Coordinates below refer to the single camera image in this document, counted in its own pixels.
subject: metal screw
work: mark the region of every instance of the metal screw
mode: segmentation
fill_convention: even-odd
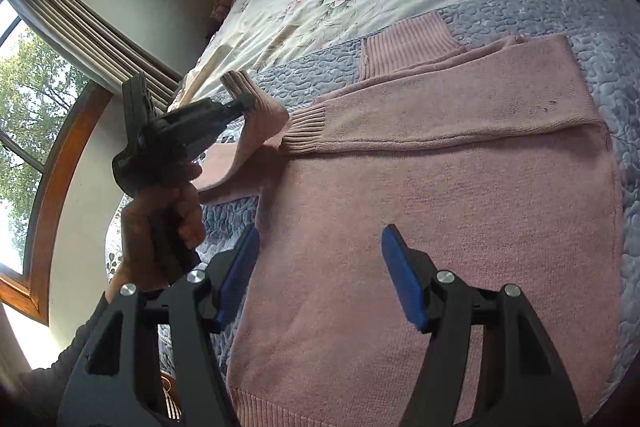
[[[456,280],[456,276],[453,275],[449,270],[440,270],[436,273],[436,279],[442,284],[451,284],[454,280]]]
[[[199,282],[204,281],[204,278],[206,277],[206,273],[204,273],[202,270],[191,270],[188,274],[187,274],[187,280],[190,283],[193,284],[197,284]]]
[[[132,282],[128,282],[120,287],[120,295],[130,297],[137,291],[137,289],[138,288],[136,288],[135,284],[133,284]]]
[[[504,292],[510,297],[520,297],[522,290],[517,284],[508,284],[504,287]]]

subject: tree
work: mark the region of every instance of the tree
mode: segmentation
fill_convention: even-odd
[[[41,163],[87,78],[26,28],[0,58],[0,129]],[[11,203],[9,230],[20,258],[40,172],[0,148],[0,199]]]

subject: ribbed hem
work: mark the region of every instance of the ribbed hem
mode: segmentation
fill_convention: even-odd
[[[305,154],[316,150],[324,130],[324,103],[312,105],[291,115],[291,127],[282,137],[280,152]]]
[[[232,99],[236,99],[241,94],[250,92],[255,96],[255,103],[257,105],[264,105],[264,100],[260,96],[260,90],[251,81],[249,74],[244,70],[230,70],[224,73],[220,77],[220,82],[226,87],[226,90],[231,95]]]
[[[292,413],[235,387],[228,390],[242,427],[338,427]]]
[[[437,62],[463,51],[442,18],[429,12],[362,39],[360,79]]]

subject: hand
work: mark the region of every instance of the hand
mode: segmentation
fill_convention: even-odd
[[[186,163],[174,170],[169,186],[154,186],[140,193],[122,210],[122,263],[111,279],[107,292],[108,302],[125,283],[132,282],[142,291],[167,286],[155,261],[148,216],[154,210],[174,207],[182,218],[178,233],[187,248],[195,248],[205,238],[202,209],[198,191],[189,181],[202,172],[199,165]]]

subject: window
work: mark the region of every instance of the window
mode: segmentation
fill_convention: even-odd
[[[25,240],[47,158],[87,77],[0,3],[0,263],[25,271]]]

